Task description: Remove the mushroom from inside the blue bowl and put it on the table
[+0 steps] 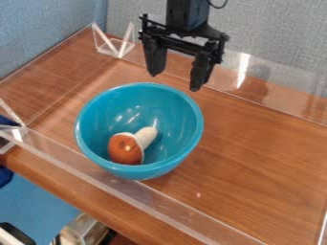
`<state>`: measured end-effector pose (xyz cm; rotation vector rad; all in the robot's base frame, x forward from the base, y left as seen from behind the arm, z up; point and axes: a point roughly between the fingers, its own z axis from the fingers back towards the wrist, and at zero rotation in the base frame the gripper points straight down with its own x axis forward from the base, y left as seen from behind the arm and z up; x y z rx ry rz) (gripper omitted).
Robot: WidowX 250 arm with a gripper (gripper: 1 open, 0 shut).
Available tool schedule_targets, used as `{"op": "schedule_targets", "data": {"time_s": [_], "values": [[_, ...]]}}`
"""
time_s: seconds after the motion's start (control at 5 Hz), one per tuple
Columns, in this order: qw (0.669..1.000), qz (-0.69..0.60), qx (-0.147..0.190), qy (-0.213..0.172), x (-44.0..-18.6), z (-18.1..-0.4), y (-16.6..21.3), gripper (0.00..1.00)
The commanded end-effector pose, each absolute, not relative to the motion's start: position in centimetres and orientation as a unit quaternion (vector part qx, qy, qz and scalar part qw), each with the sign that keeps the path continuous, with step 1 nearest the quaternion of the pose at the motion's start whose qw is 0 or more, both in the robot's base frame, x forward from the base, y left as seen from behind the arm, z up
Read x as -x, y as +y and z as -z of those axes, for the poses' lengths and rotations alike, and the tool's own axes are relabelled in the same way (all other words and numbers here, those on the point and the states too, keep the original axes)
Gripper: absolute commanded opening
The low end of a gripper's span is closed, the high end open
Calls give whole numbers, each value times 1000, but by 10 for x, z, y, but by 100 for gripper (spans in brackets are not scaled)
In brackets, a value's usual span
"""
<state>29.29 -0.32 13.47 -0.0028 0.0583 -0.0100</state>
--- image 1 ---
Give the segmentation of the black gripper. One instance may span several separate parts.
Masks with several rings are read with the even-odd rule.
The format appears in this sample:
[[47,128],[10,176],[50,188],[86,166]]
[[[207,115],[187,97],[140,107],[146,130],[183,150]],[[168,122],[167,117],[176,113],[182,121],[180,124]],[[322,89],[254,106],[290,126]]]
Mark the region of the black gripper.
[[211,0],[166,0],[166,14],[144,12],[139,39],[143,44],[147,71],[152,77],[164,71],[167,51],[195,56],[191,70],[191,91],[208,81],[216,63],[223,61],[230,36],[210,26],[211,9],[222,9]]

